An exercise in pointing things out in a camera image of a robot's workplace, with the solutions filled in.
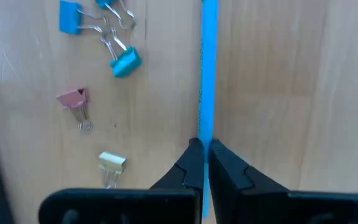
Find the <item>blue plastic strip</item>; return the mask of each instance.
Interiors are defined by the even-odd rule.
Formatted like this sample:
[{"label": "blue plastic strip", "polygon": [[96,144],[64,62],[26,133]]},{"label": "blue plastic strip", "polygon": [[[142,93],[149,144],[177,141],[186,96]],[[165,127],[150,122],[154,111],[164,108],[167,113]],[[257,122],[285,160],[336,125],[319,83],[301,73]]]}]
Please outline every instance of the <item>blue plastic strip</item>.
[{"label": "blue plastic strip", "polygon": [[203,0],[200,44],[200,91],[198,102],[198,138],[204,146],[203,218],[209,210],[208,154],[214,122],[216,35],[218,31],[218,0]]}]

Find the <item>beige binder clip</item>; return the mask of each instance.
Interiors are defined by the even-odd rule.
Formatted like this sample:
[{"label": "beige binder clip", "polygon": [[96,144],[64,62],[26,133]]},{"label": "beige binder clip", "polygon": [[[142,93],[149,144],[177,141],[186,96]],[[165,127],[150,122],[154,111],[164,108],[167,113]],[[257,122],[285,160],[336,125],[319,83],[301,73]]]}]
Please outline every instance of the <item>beige binder clip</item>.
[{"label": "beige binder clip", "polygon": [[116,189],[117,179],[124,172],[127,159],[111,152],[103,152],[99,155],[99,168],[104,171],[104,187]]}]

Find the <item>wooden table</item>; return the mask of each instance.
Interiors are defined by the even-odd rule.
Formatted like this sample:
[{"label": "wooden table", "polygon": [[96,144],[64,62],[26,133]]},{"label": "wooden table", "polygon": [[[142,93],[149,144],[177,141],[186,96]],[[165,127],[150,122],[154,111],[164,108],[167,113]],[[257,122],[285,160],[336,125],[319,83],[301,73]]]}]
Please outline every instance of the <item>wooden table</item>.
[{"label": "wooden table", "polygon": [[[120,38],[144,63],[118,80],[98,34],[58,31],[58,1],[0,1],[0,167],[17,223],[37,223],[55,190],[102,187],[103,151],[128,158],[121,187],[148,188],[196,136],[201,1],[127,7],[137,27]],[[81,86],[89,134],[55,99]],[[220,1],[214,130],[286,187],[358,192],[358,0]]]}]

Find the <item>blue binder clip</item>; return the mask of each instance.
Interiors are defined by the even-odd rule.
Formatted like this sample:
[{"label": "blue binder clip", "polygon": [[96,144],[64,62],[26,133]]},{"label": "blue binder clip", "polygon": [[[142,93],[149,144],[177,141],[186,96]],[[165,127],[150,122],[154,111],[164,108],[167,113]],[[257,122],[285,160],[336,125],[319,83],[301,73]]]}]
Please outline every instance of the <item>blue binder clip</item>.
[{"label": "blue binder clip", "polygon": [[100,33],[103,32],[100,26],[82,25],[82,16],[88,16],[92,19],[103,20],[106,27],[110,26],[107,16],[95,17],[82,11],[81,4],[76,2],[60,1],[59,30],[67,34],[81,34],[82,29],[94,29]]},{"label": "blue binder clip", "polygon": [[124,21],[122,20],[120,14],[113,7],[110,6],[112,3],[116,2],[117,0],[95,0],[95,1],[100,9],[109,9],[118,18],[119,26],[123,30],[132,30],[135,27],[136,23],[135,23],[134,14],[125,7],[124,0],[118,0],[118,1],[120,2],[121,7],[124,9],[126,14],[132,20],[132,23],[128,27],[124,26]]},{"label": "blue binder clip", "polygon": [[111,33],[114,41],[124,50],[122,54],[117,56],[110,41],[106,39],[109,33],[104,32],[102,34],[101,40],[104,44],[106,44],[112,57],[112,61],[110,62],[112,74],[116,78],[124,78],[136,70],[140,65],[142,65],[142,59],[139,57],[139,54],[134,47],[126,47],[118,39],[117,31],[115,28],[111,28]]}]

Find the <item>metal clip handle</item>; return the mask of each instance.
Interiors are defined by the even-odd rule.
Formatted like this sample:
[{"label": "metal clip handle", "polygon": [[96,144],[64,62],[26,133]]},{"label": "metal clip handle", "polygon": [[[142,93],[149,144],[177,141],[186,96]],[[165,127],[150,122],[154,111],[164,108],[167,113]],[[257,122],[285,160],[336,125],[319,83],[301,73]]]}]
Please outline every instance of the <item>metal clip handle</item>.
[{"label": "metal clip handle", "polygon": [[123,20],[122,20],[122,18],[120,16],[120,14],[113,7],[111,7],[108,3],[104,3],[104,5],[118,18],[118,23],[119,23],[119,26],[121,27],[121,29],[123,29],[123,30],[132,30],[136,26],[135,16],[130,10],[126,9],[123,0],[119,0],[119,2],[121,4],[121,7],[126,12],[126,14],[132,20],[132,23],[131,23],[131,25],[129,27],[124,26],[124,22],[123,22]]},{"label": "metal clip handle", "polygon": [[88,113],[86,111],[86,106],[80,106],[79,108],[71,109],[71,113],[74,118],[77,120],[77,128],[81,131],[87,131],[92,129],[92,122],[89,120]]},{"label": "metal clip handle", "polygon": [[106,47],[109,49],[109,52],[110,52],[110,54],[111,54],[112,59],[113,59],[113,60],[117,60],[117,59],[118,59],[117,54],[115,53],[115,51],[114,51],[114,49],[113,49],[113,47],[112,47],[112,45],[111,45],[111,42],[107,39],[107,36],[108,36],[111,32],[113,32],[113,30],[115,30],[113,27],[110,27],[110,29],[108,29],[108,30],[104,30],[104,31],[102,32],[102,36],[101,36],[100,40],[101,40],[101,41],[106,45]]},{"label": "metal clip handle", "polygon": [[112,27],[111,32],[112,32],[112,37],[113,37],[114,41],[120,46],[120,48],[122,48],[124,51],[126,51],[127,47],[121,42],[121,40],[118,39],[117,31],[115,30],[115,28]]},{"label": "metal clip handle", "polygon": [[118,173],[117,171],[112,172],[110,170],[105,170],[104,171],[104,188],[116,189],[118,187],[117,180],[118,180],[118,176],[120,174],[121,173]]},{"label": "metal clip handle", "polygon": [[[87,16],[89,18],[92,18],[94,20],[103,20],[104,21],[104,26],[105,27],[110,27],[110,20],[109,20],[109,18],[107,16],[99,16],[99,17],[97,17],[97,16],[93,16],[91,14],[87,14],[87,13],[83,12],[81,9],[77,9],[77,11],[80,14],[82,14],[84,16]],[[98,31],[99,33],[103,32],[103,30],[102,30],[102,28],[100,28],[100,26],[95,26],[95,25],[82,25],[82,26],[78,26],[77,28],[79,28],[79,29],[94,29],[94,30]]]}]

